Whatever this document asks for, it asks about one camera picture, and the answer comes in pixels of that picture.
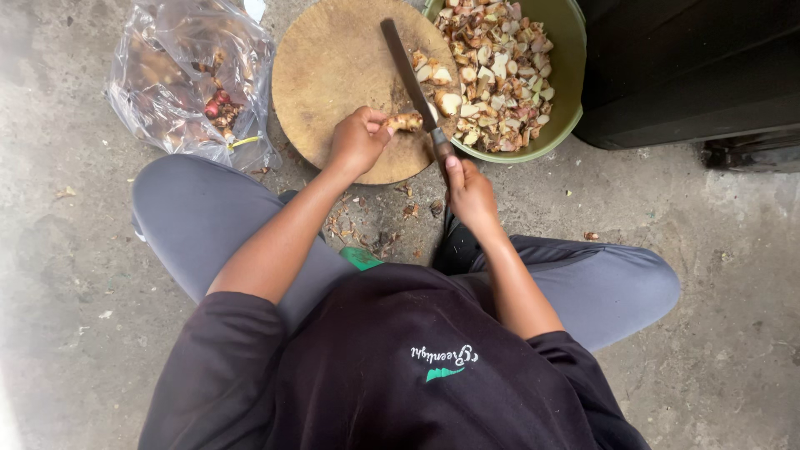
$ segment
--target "sleeve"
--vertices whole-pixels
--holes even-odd
[[[155,387],[139,448],[261,448],[284,337],[275,305],[215,292],[186,322]]]
[[[552,331],[527,342],[572,384],[601,449],[650,450],[639,431],[622,415],[600,364],[570,333]]]

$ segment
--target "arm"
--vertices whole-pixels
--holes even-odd
[[[328,167],[223,266],[166,361],[140,448],[263,448],[285,335],[275,305],[336,198],[391,139],[383,118],[364,106],[339,123]]]
[[[450,157],[448,202],[472,231],[486,256],[500,323],[519,335],[570,382],[599,448],[649,449],[625,421],[597,360],[564,331],[509,241],[497,216],[492,185],[470,161]]]
[[[455,156],[447,159],[446,169],[450,208],[486,255],[500,323],[524,340],[563,331],[561,320],[500,225],[491,182],[471,161],[459,161]]]
[[[208,294],[235,291],[278,304],[336,200],[372,168],[391,140],[394,131],[377,123],[385,118],[380,111],[362,106],[341,121],[322,173],[228,259]]]

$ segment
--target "gray pants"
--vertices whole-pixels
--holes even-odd
[[[193,155],[164,156],[134,183],[133,225],[166,270],[199,303],[234,252],[283,203],[248,175]],[[677,302],[678,277],[643,248],[512,236],[522,260],[566,330],[596,350],[655,322]],[[493,314],[482,256],[454,281]],[[278,304],[287,329],[358,269],[317,237]]]

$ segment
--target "green logo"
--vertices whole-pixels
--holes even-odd
[[[460,368],[457,371],[451,371],[450,369],[447,369],[447,368],[430,369],[428,371],[428,379],[425,380],[425,382],[427,383],[427,382],[431,381],[434,378],[444,378],[446,376],[451,376],[453,374],[459,373],[462,370],[464,370],[464,368]]]

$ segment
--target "plastic bag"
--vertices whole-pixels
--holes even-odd
[[[134,136],[167,153],[278,168],[266,135],[274,52],[226,0],[134,0],[106,97]]]

